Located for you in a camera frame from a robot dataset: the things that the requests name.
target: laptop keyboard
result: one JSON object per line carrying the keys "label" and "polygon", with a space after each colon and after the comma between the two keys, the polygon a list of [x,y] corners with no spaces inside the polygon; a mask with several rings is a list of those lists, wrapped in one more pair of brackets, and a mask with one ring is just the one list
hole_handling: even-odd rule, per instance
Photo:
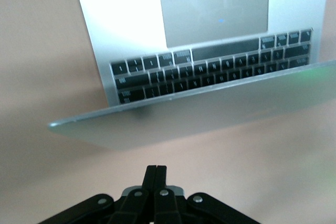
{"label": "laptop keyboard", "polygon": [[309,63],[311,29],[112,62],[121,104]]}

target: silver laptop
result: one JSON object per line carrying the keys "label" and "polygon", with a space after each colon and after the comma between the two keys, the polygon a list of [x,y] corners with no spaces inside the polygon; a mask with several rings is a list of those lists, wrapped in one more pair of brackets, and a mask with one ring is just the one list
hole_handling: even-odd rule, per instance
{"label": "silver laptop", "polygon": [[298,108],[298,100],[284,98],[300,89],[292,80],[334,67],[314,64],[326,0],[80,4],[110,108],[50,128],[104,146],[204,132],[279,112],[284,102]]}

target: beige surface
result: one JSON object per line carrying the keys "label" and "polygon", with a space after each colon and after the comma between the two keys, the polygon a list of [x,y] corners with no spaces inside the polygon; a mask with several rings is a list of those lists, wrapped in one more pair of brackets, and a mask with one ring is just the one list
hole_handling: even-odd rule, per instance
{"label": "beige surface", "polygon": [[[323,60],[335,57],[328,0]],[[336,101],[117,152],[53,134],[107,106],[78,0],[0,0],[0,223],[36,223],[97,193],[119,199],[150,164],[262,223],[336,223]]]}

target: keyboard key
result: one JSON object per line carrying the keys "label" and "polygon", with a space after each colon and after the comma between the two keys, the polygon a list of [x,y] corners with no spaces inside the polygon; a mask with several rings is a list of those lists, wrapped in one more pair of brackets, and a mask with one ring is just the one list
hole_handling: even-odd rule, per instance
{"label": "keyboard key", "polygon": [[273,51],[273,60],[280,60],[284,56],[283,49]]}
{"label": "keyboard key", "polygon": [[304,66],[304,65],[307,65],[308,62],[309,62],[308,57],[297,59],[297,60],[291,60],[289,62],[289,67],[290,68],[296,68],[296,67]]}
{"label": "keyboard key", "polygon": [[179,67],[179,69],[181,78],[193,76],[193,66],[191,65],[183,66]]}
{"label": "keyboard key", "polygon": [[134,60],[128,60],[127,61],[128,69],[130,72],[139,72],[142,71],[142,61],[141,59],[134,59]]}
{"label": "keyboard key", "polygon": [[285,46],[287,44],[287,34],[277,36],[277,47]]}
{"label": "keyboard key", "polygon": [[188,80],[188,86],[189,89],[196,89],[201,87],[201,79],[200,78],[194,78]]}
{"label": "keyboard key", "polygon": [[288,44],[295,44],[299,42],[299,32],[290,33],[288,36]]}
{"label": "keyboard key", "polygon": [[277,64],[273,63],[273,64],[268,64],[266,65],[266,73],[272,73],[277,71]]}
{"label": "keyboard key", "polygon": [[174,59],[175,59],[175,64],[191,62],[190,51],[186,50],[186,51],[181,51],[181,52],[175,52]]}
{"label": "keyboard key", "polygon": [[309,46],[310,45],[303,45],[303,46],[286,48],[285,58],[295,57],[299,55],[306,55],[309,53]]}
{"label": "keyboard key", "polygon": [[195,75],[206,73],[206,63],[194,65]]}
{"label": "keyboard key", "polygon": [[260,49],[272,48],[274,47],[275,39],[274,36],[264,37],[260,39]]}
{"label": "keyboard key", "polygon": [[229,81],[240,79],[240,71],[229,72]]}
{"label": "keyboard key", "polygon": [[252,68],[244,69],[241,71],[242,78],[247,78],[253,76]]}
{"label": "keyboard key", "polygon": [[167,69],[165,70],[164,74],[166,75],[166,80],[175,80],[178,79],[179,72],[177,68]]}
{"label": "keyboard key", "polygon": [[157,71],[150,73],[151,81],[152,83],[158,83],[164,81],[163,72]]}
{"label": "keyboard key", "polygon": [[259,76],[259,75],[264,74],[264,73],[265,73],[265,68],[263,66],[254,68],[254,75],[255,76]]}
{"label": "keyboard key", "polygon": [[233,68],[233,59],[222,60],[222,69],[227,70]]}
{"label": "keyboard key", "polygon": [[202,86],[209,86],[215,84],[215,78],[214,76],[204,76],[202,78]]}
{"label": "keyboard key", "polygon": [[159,88],[158,87],[150,87],[145,89],[146,98],[159,97]]}
{"label": "keyboard key", "polygon": [[174,83],[175,92],[182,92],[188,90],[187,81],[178,81]]}
{"label": "keyboard key", "polygon": [[145,99],[143,89],[128,90],[119,92],[119,100],[121,104],[135,102]]}
{"label": "keyboard key", "polygon": [[236,68],[246,66],[246,56],[241,56],[241,57],[235,58],[235,66],[236,66]]}
{"label": "keyboard key", "polygon": [[287,68],[288,68],[288,62],[287,61],[279,62],[278,66],[277,66],[277,71],[285,70]]}
{"label": "keyboard key", "polygon": [[173,66],[173,56],[171,53],[159,55],[159,61],[161,67]]}
{"label": "keyboard key", "polygon": [[249,65],[259,64],[259,54],[249,55],[247,62]]}
{"label": "keyboard key", "polygon": [[126,67],[126,62],[116,62],[111,64],[113,74],[115,76],[123,73],[127,73],[127,67]]}
{"label": "keyboard key", "polygon": [[218,72],[221,70],[221,63],[219,60],[208,62],[208,71],[211,72]]}
{"label": "keyboard key", "polygon": [[144,58],[143,59],[143,64],[145,66],[145,69],[153,69],[153,68],[158,68],[158,59],[156,58],[156,56],[150,57],[150,58]]}
{"label": "keyboard key", "polygon": [[206,60],[220,56],[235,55],[259,49],[259,39],[250,39],[223,45],[193,49],[193,59]]}
{"label": "keyboard key", "polygon": [[159,86],[159,89],[160,89],[160,94],[161,95],[174,93],[172,83],[162,84],[162,85]]}
{"label": "keyboard key", "polygon": [[148,74],[140,74],[137,76],[116,79],[116,85],[118,89],[142,86],[146,84],[149,84]]}
{"label": "keyboard key", "polygon": [[260,62],[271,61],[271,52],[261,52],[260,53]]}
{"label": "keyboard key", "polygon": [[227,74],[226,73],[218,73],[215,75],[216,83],[222,83],[227,81]]}
{"label": "keyboard key", "polygon": [[302,31],[300,41],[301,42],[310,41],[310,37],[311,37],[311,30]]}

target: screw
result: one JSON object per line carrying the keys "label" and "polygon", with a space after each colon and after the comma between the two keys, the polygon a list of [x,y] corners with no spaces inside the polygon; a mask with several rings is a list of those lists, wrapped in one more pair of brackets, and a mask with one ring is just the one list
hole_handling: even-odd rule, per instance
{"label": "screw", "polygon": [[196,195],[193,200],[196,202],[196,203],[201,203],[203,201],[202,197],[201,196],[198,196]]}
{"label": "screw", "polygon": [[136,191],[135,194],[134,194],[134,196],[136,196],[136,197],[140,197],[141,195],[142,195],[142,192],[140,192],[140,191]]}
{"label": "screw", "polygon": [[107,202],[107,199],[104,199],[104,198],[98,200],[98,204],[100,205],[105,204],[106,202]]}
{"label": "screw", "polygon": [[169,194],[169,192],[167,190],[161,190],[160,191],[161,196],[167,196],[168,194]]}

